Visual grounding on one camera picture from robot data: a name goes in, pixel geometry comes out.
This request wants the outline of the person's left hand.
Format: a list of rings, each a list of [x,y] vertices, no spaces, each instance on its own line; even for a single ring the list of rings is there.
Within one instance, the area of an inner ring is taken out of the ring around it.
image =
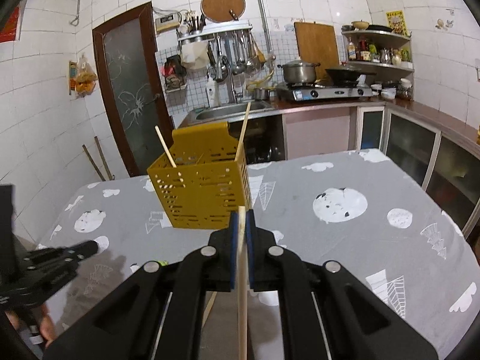
[[[5,315],[31,349],[44,350],[57,338],[55,325],[46,303],[32,310],[32,316],[35,319],[32,326],[34,331],[15,311],[7,310]]]

